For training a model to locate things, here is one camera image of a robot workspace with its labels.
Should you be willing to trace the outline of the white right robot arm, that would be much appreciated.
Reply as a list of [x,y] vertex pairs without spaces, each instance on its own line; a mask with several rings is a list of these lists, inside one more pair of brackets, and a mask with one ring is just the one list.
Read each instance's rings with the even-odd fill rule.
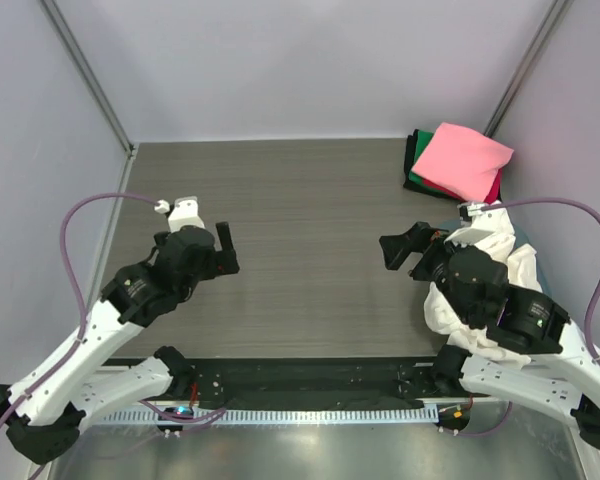
[[506,221],[449,231],[416,222],[379,244],[386,269],[412,254],[428,284],[427,327],[446,336],[433,377],[443,390],[495,396],[556,419],[600,450],[600,365],[570,315],[542,289],[536,251]]

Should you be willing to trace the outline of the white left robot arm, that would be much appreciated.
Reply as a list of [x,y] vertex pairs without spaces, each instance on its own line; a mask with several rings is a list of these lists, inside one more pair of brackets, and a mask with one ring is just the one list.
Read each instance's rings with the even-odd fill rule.
[[186,302],[197,285],[234,275],[240,267],[231,230],[184,226],[160,232],[144,260],[119,269],[84,322],[41,365],[12,384],[0,384],[0,419],[15,450],[37,465],[62,456],[97,420],[148,398],[182,398],[196,381],[174,347],[101,383],[90,376],[156,319]]

